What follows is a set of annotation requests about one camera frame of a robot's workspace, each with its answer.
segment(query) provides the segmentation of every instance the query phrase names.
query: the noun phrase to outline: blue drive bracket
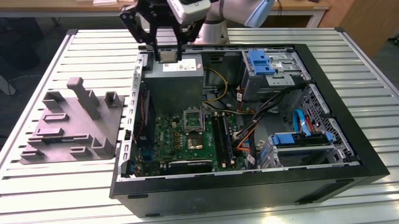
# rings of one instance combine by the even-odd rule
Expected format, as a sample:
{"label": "blue drive bracket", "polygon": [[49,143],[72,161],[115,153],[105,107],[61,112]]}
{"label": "blue drive bracket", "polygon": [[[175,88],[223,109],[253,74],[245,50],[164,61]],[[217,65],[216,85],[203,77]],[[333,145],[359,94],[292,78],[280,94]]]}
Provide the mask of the blue drive bracket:
{"label": "blue drive bracket", "polygon": [[259,75],[273,75],[275,69],[269,66],[269,58],[261,50],[248,51],[248,61],[253,67],[253,74]]}

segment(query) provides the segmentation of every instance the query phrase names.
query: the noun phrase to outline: blue clip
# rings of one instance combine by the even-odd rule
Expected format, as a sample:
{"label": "blue clip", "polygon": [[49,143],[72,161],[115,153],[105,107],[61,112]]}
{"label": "blue clip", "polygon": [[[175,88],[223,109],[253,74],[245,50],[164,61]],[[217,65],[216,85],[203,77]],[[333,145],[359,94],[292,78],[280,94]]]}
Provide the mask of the blue clip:
{"label": "blue clip", "polygon": [[277,134],[279,141],[281,144],[293,144],[293,137],[292,134]]}
{"label": "blue clip", "polygon": [[311,132],[307,130],[307,126],[305,126],[304,113],[300,109],[293,110],[293,115],[292,115],[293,131],[295,132],[299,131],[297,117],[299,117],[301,131],[304,132],[305,136],[311,136]]}
{"label": "blue clip", "polygon": [[329,143],[333,142],[333,136],[329,132],[325,132],[325,138],[327,138]]}
{"label": "blue clip", "polygon": [[272,136],[272,142],[275,146],[280,144],[279,138],[275,135]]}
{"label": "blue clip", "polygon": [[255,75],[273,75],[275,69],[269,66],[269,58],[261,50],[248,51],[248,61],[253,67]]}

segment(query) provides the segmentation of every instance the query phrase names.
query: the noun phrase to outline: gray 3d printed holder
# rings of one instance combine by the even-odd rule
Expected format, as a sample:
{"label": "gray 3d printed holder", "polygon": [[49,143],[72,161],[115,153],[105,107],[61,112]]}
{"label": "gray 3d printed holder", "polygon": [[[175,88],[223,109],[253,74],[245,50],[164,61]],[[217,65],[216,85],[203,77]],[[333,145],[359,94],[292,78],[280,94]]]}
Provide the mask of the gray 3d printed holder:
{"label": "gray 3d printed holder", "polygon": [[106,160],[115,156],[124,97],[116,92],[96,97],[82,87],[80,77],[69,78],[66,88],[76,98],[64,98],[57,91],[44,96],[46,109],[20,155],[22,164]]}

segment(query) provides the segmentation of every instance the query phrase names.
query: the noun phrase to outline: yellow cable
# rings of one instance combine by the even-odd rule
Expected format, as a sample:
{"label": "yellow cable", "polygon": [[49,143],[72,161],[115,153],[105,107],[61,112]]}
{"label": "yellow cable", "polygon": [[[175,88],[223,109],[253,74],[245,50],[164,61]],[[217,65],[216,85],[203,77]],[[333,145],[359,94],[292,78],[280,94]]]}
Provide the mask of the yellow cable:
{"label": "yellow cable", "polygon": [[221,78],[221,80],[223,80],[223,82],[224,82],[224,92],[223,92],[221,96],[217,97],[216,99],[209,99],[209,100],[204,100],[204,101],[203,101],[204,103],[208,103],[208,102],[215,102],[215,101],[217,101],[219,99],[221,99],[221,98],[225,96],[225,94],[227,94],[227,88],[228,88],[228,87],[227,87],[227,80],[225,80],[225,78],[223,77],[223,75],[220,75],[220,73],[216,72],[213,69],[205,68],[205,70],[209,70],[209,71],[212,71],[216,75],[219,75],[219,77]]}

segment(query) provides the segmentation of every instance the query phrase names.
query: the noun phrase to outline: slotted metal table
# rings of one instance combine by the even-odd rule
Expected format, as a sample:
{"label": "slotted metal table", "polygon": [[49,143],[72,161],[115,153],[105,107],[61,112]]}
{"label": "slotted metal table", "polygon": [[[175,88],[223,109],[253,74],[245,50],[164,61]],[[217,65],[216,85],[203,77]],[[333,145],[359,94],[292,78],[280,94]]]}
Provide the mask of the slotted metal table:
{"label": "slotted metal table", "polygon": [[[108,198],[113,159],[37,165],[18,163],[48,90],[62,96],[81,77],[97,96],[128,97],[137,45],[127,30],[68,32],[0,152],[0,223],[364,223],[399,220],[399,92],[345,33],[335,29],[229,29],[231,43],[305,43],[391,175],[321,204],[139,219]],[[173,44],[172,32],[159,32]]]}

